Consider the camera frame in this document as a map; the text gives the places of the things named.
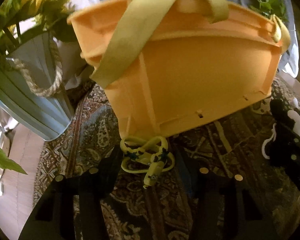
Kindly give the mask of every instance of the wooden floor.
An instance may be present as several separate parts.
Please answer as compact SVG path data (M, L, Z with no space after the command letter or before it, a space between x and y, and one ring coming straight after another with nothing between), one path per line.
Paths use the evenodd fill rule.
M10 150L10 158L28 173L5 170L0 197L0 228L10 240L18 239L33 206L34 179L43 139L19 124Z

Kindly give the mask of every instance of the flower pot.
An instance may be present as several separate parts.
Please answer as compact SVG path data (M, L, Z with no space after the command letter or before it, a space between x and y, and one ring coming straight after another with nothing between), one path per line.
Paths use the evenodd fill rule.
M68 22L122 138L168 137L268 97L288 44L226 0L106 0Z
M7 57L17 58L25 63L41 88L50 87L55 79L55 64L49 39L49 33L43 33L27 41ZM12 60L8 62L10 65L14 64ZM18 122L47 141L62 134L74 114L63 87L52 97L38 97L30 91L24 77L18 71L1 66L0 106Z

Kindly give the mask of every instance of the light blue metal bucket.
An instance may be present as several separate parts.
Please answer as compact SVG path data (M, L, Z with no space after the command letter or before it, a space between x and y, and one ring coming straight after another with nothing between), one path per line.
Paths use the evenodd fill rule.
M41 88L48 88L55 78L55 66L49 47L49 33L43 33L21 45L9 57L22 60ZM33 94L23 76L0 67L0 106L18 122L50 141L61 135L70 124L74 111L62 85L50 97Z

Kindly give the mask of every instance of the black panda plush toy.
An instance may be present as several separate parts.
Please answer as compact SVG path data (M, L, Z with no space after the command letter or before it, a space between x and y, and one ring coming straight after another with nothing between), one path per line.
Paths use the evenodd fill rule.
M282 166L300 190L300 110L294 99L294 109L286 110L280 99L270 102L270 111L276 123L272 136L262 145L262 155L273 166Z

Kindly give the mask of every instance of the orange plastic basket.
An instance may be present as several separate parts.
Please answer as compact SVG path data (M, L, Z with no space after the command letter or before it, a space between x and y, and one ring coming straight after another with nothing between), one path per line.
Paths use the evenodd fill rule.
M104 87L122 138L168 137L270 95L280 55L287 47L272 38L280 30L278 24L232 2L226 2L227 19L212 24L207 17L213 14L211 1L176 0L146 43L135 45L141 52L136 49L132 63L122 67L118 60L126 62L143 32L140 23L133 25L138 15L134 19L127 10L131 1L107 0L68 19L82 57L96 69L91 78ZM125 11L130 13L128 21L122 17ZM110 48L118 29L123 38Z

